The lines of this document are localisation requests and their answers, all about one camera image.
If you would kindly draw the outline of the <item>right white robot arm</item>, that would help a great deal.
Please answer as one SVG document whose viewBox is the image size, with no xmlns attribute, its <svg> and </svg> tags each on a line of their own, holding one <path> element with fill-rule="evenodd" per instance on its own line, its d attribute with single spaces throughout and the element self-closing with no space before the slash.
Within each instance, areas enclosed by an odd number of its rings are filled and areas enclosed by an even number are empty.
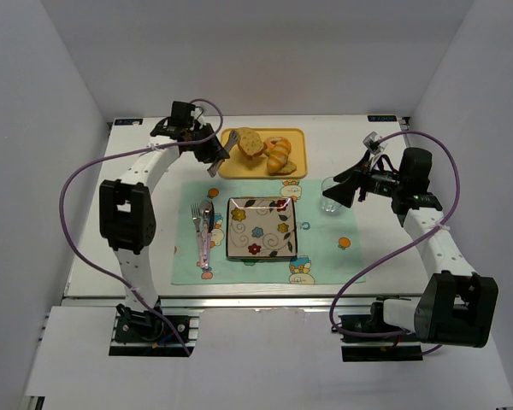
<svg viewBox="0 0 513 410">
<path fill-rule="evenodd" d="M 368 151 L 353 167 L 334 176 L 323 195 L 349 208 L 367 194 L 385 196 L 410 235 L 429 281 L 418 299 L 378 297 L 364 325 L 334 323 L 347 336 L 387 338 L 414 334 L 423 343 L 482 348 L 486 345 L 498 298 L 493 278 L 481 276 L 462 256 L 446 226 L 442 206 L 428 186 L 431 152 L 404 150 L 398 169 L 386 155 Z"/>
</svg>

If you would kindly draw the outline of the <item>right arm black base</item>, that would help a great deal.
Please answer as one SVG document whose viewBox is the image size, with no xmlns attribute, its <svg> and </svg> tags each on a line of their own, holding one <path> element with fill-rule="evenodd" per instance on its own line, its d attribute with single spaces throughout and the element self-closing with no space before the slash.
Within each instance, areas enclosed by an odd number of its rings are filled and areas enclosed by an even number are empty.
<svg viewBox="0 0 513 410">
<path fill-rule="evenodd" d="M 421 344 L 414 334 L 383 320 L 383 298 L 370 305 L 368 313 L 343 313 L 332 333 L 341 336 L 341 355 L 345 363 L 422 361 Z"/>
</svg>

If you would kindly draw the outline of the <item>large seeded bread slice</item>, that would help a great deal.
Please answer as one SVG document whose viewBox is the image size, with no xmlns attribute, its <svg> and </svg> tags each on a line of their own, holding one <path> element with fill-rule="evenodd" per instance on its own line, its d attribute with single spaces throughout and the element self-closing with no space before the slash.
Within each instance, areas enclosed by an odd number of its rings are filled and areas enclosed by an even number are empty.
<svg viewBox="0 0 513 410">
<path fill-rule="evenodd" d="M 242 127 L 236 129 L 236 133 L 239 136 L 238 147 L 244 158 L 252 161 L 264 153 L 266 148 L 265 143 L 256 130 L 249 127 Z"/>
</svg>

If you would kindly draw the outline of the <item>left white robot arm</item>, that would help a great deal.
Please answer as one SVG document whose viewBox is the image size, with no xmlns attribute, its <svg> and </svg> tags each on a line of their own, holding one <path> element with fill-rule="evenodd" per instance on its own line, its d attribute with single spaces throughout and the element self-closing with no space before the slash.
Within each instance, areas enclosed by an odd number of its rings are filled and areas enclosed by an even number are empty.
<svg viewBox="0 0 513 410">
<path fill-rule="evenodd" d="M 135 152 L 136 161 L 117 179 L 99 186 L 99 231 L 113 249 L 126 289 L 126 309 L 148 313 L 160 305 L 150 268 L 150 244 L 156 234 L 152 192 L 168 169 L 185 152 L 208 164 L 214 177 L 229 158 L 217 130 L 203 116 L 209 100 L 175 101 L 170 115 L 150 132 L 147 146 Z"/>
</svg>

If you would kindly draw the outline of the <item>metal serving tongs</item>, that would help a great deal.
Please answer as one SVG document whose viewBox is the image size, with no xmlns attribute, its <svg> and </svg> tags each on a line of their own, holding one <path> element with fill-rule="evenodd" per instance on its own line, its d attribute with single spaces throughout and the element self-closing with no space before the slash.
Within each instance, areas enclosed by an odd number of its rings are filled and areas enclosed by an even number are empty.
<svg viewBox="0 0 513 410">
<path fill-rule="evenodd" d="M 221 164 L 230 158 L 230 151 L 238 143 L 238 141 L 239 133 L 236 130 L 230 131 L 227 143 L 224 146 L 221 146 L 217 157 L 212 162 L 211 166 L 207 169 L 207 172 L 211 178 L 216 176 Z"/>
</svg>

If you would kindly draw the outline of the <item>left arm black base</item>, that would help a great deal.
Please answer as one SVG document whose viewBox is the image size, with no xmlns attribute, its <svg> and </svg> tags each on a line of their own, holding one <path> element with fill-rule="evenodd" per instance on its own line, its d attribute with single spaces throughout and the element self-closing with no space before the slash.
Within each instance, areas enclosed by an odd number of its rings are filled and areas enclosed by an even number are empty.
<svg viewBox="0 0 513 410">
<path fill-rule="evenodd" d="M 171 323 L 155 314 L 135 312 L 120 303 L 115 307 L 115 322 L 110 338 L 109 356 L 188 357 L 198 337 L 198 317 L 166 314 Z"/>
</svg>

